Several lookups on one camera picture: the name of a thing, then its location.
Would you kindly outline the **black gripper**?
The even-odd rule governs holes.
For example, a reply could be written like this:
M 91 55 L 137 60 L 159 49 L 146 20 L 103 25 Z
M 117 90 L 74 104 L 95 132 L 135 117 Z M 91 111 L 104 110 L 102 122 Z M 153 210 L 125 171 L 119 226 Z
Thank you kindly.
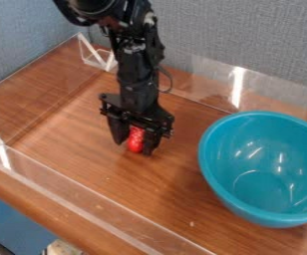
M 100 114 L 107 117 L 110 131 L 115 144 L 122 144 L 130 135 L 130 126 L 151 128 L 145 131 L 143 155 L 150 156 L 159 145 L 161 137 L 173 133 L 174 116 L 154 102 L 141 113 L 125 108 L 121 96 L 99 94 L 102 102 Z

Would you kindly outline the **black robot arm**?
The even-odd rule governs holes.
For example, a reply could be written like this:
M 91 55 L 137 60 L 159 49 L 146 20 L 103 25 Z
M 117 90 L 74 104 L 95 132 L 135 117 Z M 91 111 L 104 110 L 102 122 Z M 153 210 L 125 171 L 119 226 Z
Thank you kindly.
M 52 0 L 62 15 L 76 26 L 100 27 L 110 39 L 118 62 L 119 91 L 102 93 L 100 114 L 106 116 L 117 144 L 131 139 L 131 129 L 143 132 L 139 151 L 150 155 L 171 135 L 173 115 L 158 103 L 159 62 L 165 46 L 157 30 L 150 0 Z

